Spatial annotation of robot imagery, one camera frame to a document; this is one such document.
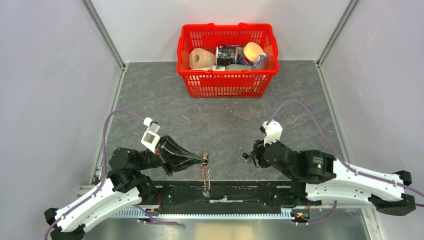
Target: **red basket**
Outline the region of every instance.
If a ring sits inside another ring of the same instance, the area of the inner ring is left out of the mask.
[[[255,42],[266,53],[266,66],[258,70],[190,70],[189,55],[195,48],[215,53],[217,46]],[[278,48],[269,24],[215,25],[188,24],[182,27],[177,49],[176,71],[184,79],[192,97],[262,97],[272,77],[279,71]]]

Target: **grocery item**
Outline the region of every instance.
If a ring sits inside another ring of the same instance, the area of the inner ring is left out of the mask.
[[[227,66],[236,63],[236,47],[217,46],[216,47],[216,65]]]
[[[252,65],[252,69],[264,69],[266,64],[267,64],[267,54],[265,52],[262,52],[256,57],[256,60],[254,61]]]
[[[226,47],[233,47],[235,48],[235,62],[237,63],[240,58],[243,56],[243,49],[245,48],[244,45],[232,45],[232,44],[226,44]]]
[[[256,60],[259,54],[263,53],[264,50],[261,46],[254,42],[249,42],[244,46],[243,48],[243,56],[241,56],[240,60],[237,62],[237,64],[242,65],[253,65],[253,62]]]
[[[211,69],[211,67],[212,66],[209,66],[209,67],[202,67],[202,68],[193,68],[193,69],[191,69],[191,70],[210,70]]]
[[[215,54],[202,48],[195,48],[189,56],[190,68],[201,69],[215,64]]]
[[[213,65],[213,66],[210,66],[210,68],[213,70],[213,71],[225,71],[225,68],[226,68],[226,66],[223,66],[223,65]]]
[[[252,70],[252,66],[241,65],[241,64],[230,64],[225,67],[225,71],[241,71],[241,70]]]

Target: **metal frame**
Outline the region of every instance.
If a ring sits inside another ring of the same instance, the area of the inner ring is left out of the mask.
[[[336,112],[336,109],[333,105],[332,96],[330,95],[330,92],[327,88],[327,81],[324,77],[323,71],[322,71],[322,65],[324,64],[327,56],[329,55],[330,51],[332,50],[334,44],[336,43],[337,39],[339,38],[341,32],[345,28],[346,23],[348,22],[349,18],[351,17],[353,11],[357,7],[360,0],[350,0],[349,4],[347,5],[346,9],[343,12],[343,15],[341,16],[340,20],[338,21],[333,33],[331,34],[327,44],[325,45],[324,49],[322,50],[321,55],[319,56],[318,60],[315,62],[316,69],[318,70],[319,79],[321,80],[322,89],[324,90],[325,98],[328,103],[328,107],[330,110],[331,118],[334,122],[335,131],[337,133],[338,141],[340,142],[340,147],[342,154],[344,156],[344,159],[346,162],[351,162],[351,154],[348,151],[345,143],[344,134],[342,131],[342,128],[340,126],[339,118]],[[378,220],[376,216],[376,210],[372,208],[363,208],[362,214],[365,220],[366,229],[368,230],[368,234],[371,240],[384,240],[384,235],[382,234],[379,225]]]
[[[343,15],[341,16],[340,20],[338,21],[333,33],[330,36],[330,39],[328,40],[327,44],[324,47],[324,50],[322,50],[321,55],[319,56],[318,60],[316,61],[317,65],[321,67],[321,65],[326,60],[329,52],[334,46],[334,43],[339,38],[340,33],[342,32],[343,28],[345,27],[346,22],[349,20],[352,12],[355,10],[358,2],[360,0],[350,0],[349,4],[347,5],[346,9],[343,12]]]
[[[125,74],[127,73],[128,70],[128,66],[125,66],[121,72],[120,72],[120,76],[119,76],[119,81],[116,85],[116,91],[113,97],[113,102],[112,102],[112,106],[110,107],[110,110],[108,113],[111,113],[112,111],[114,111],[117,108],[117,104],[118,104],[118,99],[119,99],[119,95],[121,93],[121,88],[122,88],[122,83],[124,81],[124,77]],[[109,123],[112,123],[112,121],[114,120],[114,116],[112,116],[110,118]],[[109,124],[107,126],[107,132],[106,132],[106,142],[108,141],[109,138],[109,131],[111,130],[112,124]],[[100,147],[98,148],[98,152],[97,152],[97,156],[96,156],[96,164],[94,166],[94,169],[92,170],[92,177],[90,180],[90,184],[94,184],[94,182],[96,181],[97,178],[101,178],[102,175],[102,158],[103,158],[103,151],[102,151],[102,141],[103,139],[101,139],[100,141]]]
[[[90,15],[95,27],[97,28],[98,32],[101,35],[101,38],[103,38],[104,42],[106,43],[107,47],[110,50],[110,53],[115,59],[116,64],[118,64],[121,70],[124,70],[124,68],[126,67],[126,64],[122,60],[122,57],[119,54],[117,48],[115,47],[114,42],[111,39],[111,36],[109,35],[108,31],[105,28],[105,25],[100,19],[100,16],[97,13],[96,8],[94,7],[94,4],[92,3],[91,0],[81,0],[81,2],[84,5],[85,9],[87,9],[88,14]]]
[[[113,111],[116,108],[116,105],[117,105],[117,102],[118,102],[119,94],[120,94],[121,87],[122,87],[122,82],[123,82],[125,73],[127,72],[128,65],[124,63],[122,57],[120,56],[120,54],[119,54],[117,48],[115,47],[110,35],[107,32],[102,20],[100,19],[99,14],[97,13],[96,8],[94,7],[92,1],[91,0],[81,0],[81,1],[82,1],[83,5],[85,6],[87,12],[89,13],[91,19],[93,20],[93,23],[96,26],[97,30],[99,31],[101,37],[103,38],[104,42],[106,43],[107,47],[109,48],[113,58],[115,59],[118,66],[121,68],[119,82],[117,84],[113,103],[112,103],[112,106],[111,106],[111,109],[110,109],[111,111]],[[347,150],[347,147],[346,147],[346,144],[345,144],[345,141],[344,141],[344,137],[343,137],[343,132],[341,130],[340,123],[338,121],[337,113],[336,113],[335,107],[333,105],[332,98],[331,98],[330,93],[329,93],[328,88],[327,88],[327,82],[326,82],[324,75],[323,75],[323,72],[322,72],[322,65],[325,62],[325,60],[326,60],[327,56],[329,55],[331,49],[333,48],[334,44],[336,43],[337,39],[339,38],[340,33],[344,29],[347,21],[349,20],[350,16],[352,15],[352,12],[356,8],[358,2],[359,2],[359,0],[350,0],[345,11],[343,12],[342,17],[340,18],[337,26],[335,27],[333,33],[331,34],[327,44],[325,45],[321,55],[319,56],[318,60],[315,62],[316,68],[317,68],[318,74],[319,74],[319,79],[321,80],[322,88],[324,90],[325,98],[326,98],[327,104],[329,106],[331,118],[334,122],[337,137],[338,137],[338,140],[340,142],[342,154],[345,157],[345,160],[347,162],[350,162],[350,159],[351,159],[350,153]],[[110,128],[111,127],[109,125],[109,127],[107,129],[106,140],[108,138],[108,135],[109,135],[108,133],[109,133]],[[96,167],[93,171],[91,183],[94,183],[94,181],[96,180],[96,177],[100,177],[100,171],[98,171],[98,170],[101,169],[101,166],[102,166],[102,157],[103,157],[103,153],[102,153],[102,150],[100,148],[99,151],[98,151],[98,154],[97,154],[97,164],[96,164]],[[93,187],[92,185],[81,186],[81,189],[80,189],[78,196],[80,197],[85,192],[88,192],[90,190],[90,188],[92,188],[92,187]],[[382,233],[381,233],[379,226],[377,224],[375,210],[370,209],[370,208],[364,208],[364,209],[362,209],[362,213],[363,213],[365,223],[366,223],[366,227],[367,227],[367,230],[368,230],[368,233],[369,233],[371,240],[383,240],[384,238],[383,238]]]

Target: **purple cable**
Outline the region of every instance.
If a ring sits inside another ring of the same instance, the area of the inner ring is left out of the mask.
[[[336,212],[336,208],[337,208],[337,201],[334,201],[334,205],[332,206],[331,212],[327,216],[325,216],[325,217],[323,217],[323,218],[321,218],[319,220],[311,221],[311,222],[308,222],[308,223],[299,222],[299,223],[297,223],[297,225],[308,226],[308,225],[319,224],[321,222],[324,222],[325,220],[331,218],[334,215],[334,213]],[[294,223],[294,224],[296,224],[295,222],[292,222],[292,221],[290,221],[290,222],[289,221],[284,221],[283,223]]]
[[[152,215],[150,215],[146,210],[144,210],[139,205],[134,205],[133,207],[140,209],[149,219],[154,221],[154,222],[146,222],[146,224],[151,224],[151,225],[178,225],[178,222],[176,222],[176,221],[159,221],[159,220],[157,220],[156,218],[154,218]]]
[[[103,125],[103,136],[102,136],[102,142],[101,142],[101,149],[103,151],[103,165],[102,165],[102,172],[103,172],[103,178],[100,181],[100,185],[98,186],[98,188],[92,193],[92,195],[96,196],[96,194],[100,191],[100,189],[102,189],[103,185],[105,184],[106,181],[106,174],[107,174],[107,169],[106,169],[106,164],[107,164],[107,158],[106,158],[106,132],[108,131],[108,125],[109,125],[109,120],[111,119],[111,117],[116,114],[116,113],[126,113],[129,114],[133,117],[136,117],[142,121],[144,121],[144,117],[139,116],[137,114],[135,114],[132,111],[128,111],[128,110],[123,110],[123,109],[117,109],[113,112],[111,112],[106,120],[104,121],[104,125]],[[77,203],[75,206],[71,207],[68,211],[66,211],[63,216],[66,217],[68,214],[70,214],[72,211],[74,211],[75,209],[77,209],[79,206],[83,205],[84,203],[86,203],[88,200],[90,200],[92,198],[92,195],[88,196],[86,199],[82,200],[81,202]],[[60,221],[62,220],[62,218],[58,218],[56,221],[54,221],[48,228],[47,231],[44,234],[44,240],[48,240],[48,236],[50,231],[53,229],[53,227],[58,224]]]
[[[337,151],[337,149],[333,146],[333,144],[330,142],[330,140],[327,138],[327,136],[326,136],[326,134],[324,133],[324,131],[323,131],[323,129],[321,128],[321,126],[320,126],[320,124],[318,123],[318,120],[314,117],[314,115],[312,114],[312,112],[311,112],[311,110],[309,110],[309,108],[308,107],[306,107],[303,103],[301,103],[300,101],[298,101],[298,100],[295,100],[295,99],[293,99],[293,100],[287,100],[287,101],[285,101],[285,102],[283,102],[278,108],[277,108],[277,110],[274,112],[274,114],[271,116],[271,118],[266,122],[266,125],[268,125],[268,124],[270,124],[270,122],[276,117],[276,115],[278,114],[278,112],[280,111],[280,109],[282,108],[282,107],[284,107],[285,105],[287,105],[287,104],[291,104],[291,103],[295,103],[295,104],[299,104],[300,106],[302,106],[302,108],[304,108],[305,110],[306,110],[306,112],[307,112],[307,114],[309,114],[309,116],[310,116],[310,118],[312,118],[312,120],[313,120],[313,122],[315,123],[315,125],[316,125],[316,127],[318,128],[318,131],[319,131],[319,133],[321,134],[321,136],[322,136],[322,138],[324,139],[324,141],[327,143],[327,145],[330,147],[330,149],[333,151],[333,153],[334,153],[334,155],[338,158],[338,160],[340,160],[340,163],[341,164],[343,164],[343,166],[345,166],[347,169],[349,169],[349,171],[351,171],[351,172],[353,172],[353,173],[357,173],[358,175],[361,175],[361,176],[364,176],[364,177],[367,177],[367,178],[370,178],[370,179],[374,179],[374,180],[378,180],[378,181],[381,181],[381,182],[385,182],[385,183],[388,183],[388,184],[392,184],[392,185],[398,185],[398,186],[400,186],[400,187],[402,187],[402,188],[405,188],[405,189],[408,189],[408,190],[410,190],[410,191],[412,191],[412,192],[414,192],[414,193],[416,193],[416,194],[418,194],[418,195],[420,195],[421,197],[423,197],[424,198],[424,193],[423,192],[421,192],[421,191],[419,191],[419,190],[417,190],[417,189],[415,189],[415,188],[413,188],[413,187],[410,187],[410,186],[407,186],[407,185],[405,185],[405,184],[403,184],[403,183],[397,183],[396,181],[391,181],[391,180],[388,180],[388,179],[385,179],[385,178],[382,178],[382,177],[379,177],[379,176],[374,176],[374,175],[371,175],[371,174],[368,174],[368,173],[365,173],[365,172],[360,172],[360,171],[358,171],[357,172],[357,170],[356,169],[354,169],[353,167],[351,167],[345,160],[344,160],[344,158],[342,157],[342,155],[339,153],[339,151]],[[417,206],[417,207],[424,207],[424,204],[419,204],[419,203],[415,203],[415,205]]]

